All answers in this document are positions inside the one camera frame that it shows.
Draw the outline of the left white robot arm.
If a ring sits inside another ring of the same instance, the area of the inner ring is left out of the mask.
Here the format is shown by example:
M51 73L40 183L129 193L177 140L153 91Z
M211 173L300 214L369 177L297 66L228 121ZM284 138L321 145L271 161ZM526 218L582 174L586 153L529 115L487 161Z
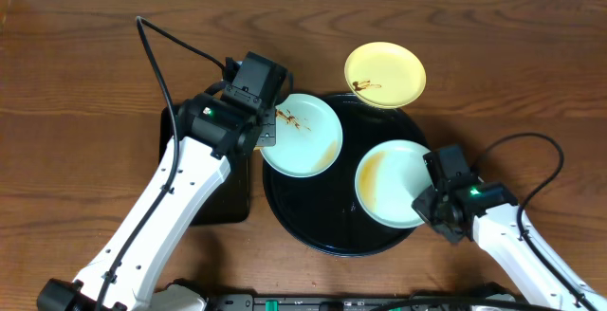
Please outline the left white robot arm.
M174 134L156 172L118 230L72 282L49 280L36 306L66 310L204 310L183 285L156 283L198 211L238 162L261 144L273 98L202 93L168 110Z

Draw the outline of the yellow plate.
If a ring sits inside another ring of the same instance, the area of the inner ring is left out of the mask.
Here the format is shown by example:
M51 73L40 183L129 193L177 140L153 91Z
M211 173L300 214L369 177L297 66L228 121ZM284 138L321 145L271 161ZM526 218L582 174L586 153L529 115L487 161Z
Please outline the yellow plate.
M403 107L421 96L426 71L407 48L388 42L357 47L344 64L351 91L365 103L382 109Z

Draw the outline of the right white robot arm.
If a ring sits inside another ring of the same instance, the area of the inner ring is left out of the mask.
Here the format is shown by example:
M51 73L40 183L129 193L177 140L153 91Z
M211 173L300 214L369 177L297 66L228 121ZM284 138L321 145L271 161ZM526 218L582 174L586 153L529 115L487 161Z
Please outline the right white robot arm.
M606 308L606 299L546 243L505 185L479 183L445 194L429 186L412 209L449 242L476 243L529 303L560 310Z

